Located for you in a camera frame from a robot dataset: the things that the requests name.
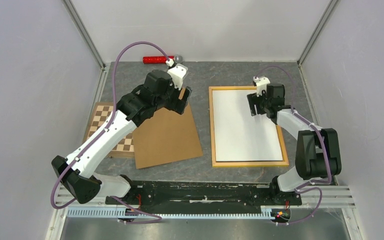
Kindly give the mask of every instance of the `red cylinder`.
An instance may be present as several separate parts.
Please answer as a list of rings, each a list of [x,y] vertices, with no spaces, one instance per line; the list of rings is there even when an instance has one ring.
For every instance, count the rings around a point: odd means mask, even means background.
[[[166,63],[165,56],[144,56],[142,58],[142,62],[144,64],[165,64]]]

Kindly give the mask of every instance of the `cardboard sheet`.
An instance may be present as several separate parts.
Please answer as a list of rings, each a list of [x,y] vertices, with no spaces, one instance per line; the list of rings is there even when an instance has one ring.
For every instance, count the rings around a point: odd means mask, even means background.
[[[186,160],[203,155],[191,106],[179,115],[165,108],[133,131],[136,168]]]

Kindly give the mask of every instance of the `gray tabletop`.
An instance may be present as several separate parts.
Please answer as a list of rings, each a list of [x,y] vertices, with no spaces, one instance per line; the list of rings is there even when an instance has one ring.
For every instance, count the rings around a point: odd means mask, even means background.
[[[144,181],[268,183],[274,176],[285,173],[295,165],[296,140],[283,130],[289,167],[212,167],[208,92],[210,86],[251,86],[253,76],[260,69],[269,65],[277,65],[288,71],[295,80],[294,107],[302,116],[311,121],[309,103],[295,62],[185,62],[184,65],[189,68],[189,74],[183,85],[192,88],[189,104],[203,156],[142,169],[136,169],[133,158],[105,158],[96,169],[97,173],[111,176],[124,174],[132,180]],[[113,66],[114,63],[111,64],[101,102],[111,102],[113,99],[111,86]],[[117,100],[137,85],[142,84],[147,73],[154,69],[165,70],[167,66],[165,64],[145,65],[141,62],[120,62],[115,83]],[[269,68],[262,75],[268,77],[272,83],[280,83],[285,86],[286,103],[290,104],[292,83],[288,77],[277,68]]]

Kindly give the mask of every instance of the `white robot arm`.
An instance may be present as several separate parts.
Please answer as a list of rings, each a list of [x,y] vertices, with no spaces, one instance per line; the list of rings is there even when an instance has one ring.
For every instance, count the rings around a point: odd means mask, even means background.
[[[266,77],[255,77],[256,93],[247,95],[251,115],[266,115],[290,133],[296,140],[295,166],[288,172],[273,179],[272,185],[279,192],[294,192],[308,181],[319,180],[328,175],[322,153],[322,143],[315,130],[320,131],[326,148],[330,173],[332,176],[341,172],[341,156],[337,132],[332,128],[321,128],[314,123],[304,122],[290,105],[285,105],[285,87],[270,83]]]
[[[65,158],[56,156],[52,160],[58,177],[69,167],[68,163],[75,161],[61,183],[79,203],[87,203],[95,196],[123,197],[130,189],[129,182],[122,176],[94,173],[95,169],[118,142],[151,118],[155,111],[167,108],[183,114],[192,92],[186,87],[182,99],[179,99],[188,68],[172,61],[167,61],[167,65],[170,67],[167,72],[154,70],[148,73],[144,84],[121,97],[106,122],[83,145]],[[112,123],[107,127],[114,114]]]

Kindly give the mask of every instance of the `metal corner post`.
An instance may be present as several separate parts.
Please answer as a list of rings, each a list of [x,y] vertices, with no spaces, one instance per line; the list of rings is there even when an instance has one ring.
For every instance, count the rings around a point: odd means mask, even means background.
[[[99,67],[104,70],[105,68],[105,62],[103,61],[101,55],[98,52],[97,47],[95,46],[94,42],[92,41],[91,36],[89,35],[88,31],[86,30],[85,25],[83,24],[82,20],[80,19],[80,16],[74,7],[71,0],[61,0],[64,4],[65,8],[67,9],[68,14],[70,14],[71,19],[73,20],[75,26],[78,29],[78,32],[80,33],[81,37],[83,38],[84,42],[86,43],[87,47],[89,48],[90,52],[93,55],[93,58],[95,58],[96,63],[99,65]]]
[[[313,47],[314,43],[319,37],[320,32],[325,27],[326,22],[328,21],[329,17],[331,16],[332,12],[334,11],[339,1],[340,0],[330,0],[329,4],[327,4],[327,7],[324,10],[320,20],[318,21],[318,24],[315,27],[310,39],[308,40],[307,45],[304,48],[304,51],[302,51],[301,56],[299,56],[299,59],[297,61],[298,66],[301,66],[303,62],[306,60],[311,48]]]

